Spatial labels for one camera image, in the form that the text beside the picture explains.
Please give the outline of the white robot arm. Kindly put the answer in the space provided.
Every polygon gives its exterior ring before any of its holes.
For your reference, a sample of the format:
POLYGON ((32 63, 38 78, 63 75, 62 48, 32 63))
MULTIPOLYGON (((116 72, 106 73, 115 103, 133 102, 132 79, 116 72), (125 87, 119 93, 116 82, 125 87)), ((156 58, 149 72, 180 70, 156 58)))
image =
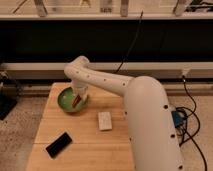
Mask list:
POLYGON ((88 85, 123 98, 136 171, 185 171, 166 91, 153 77, 94 71, 79 56, 64 68, 80 96, 88 85))

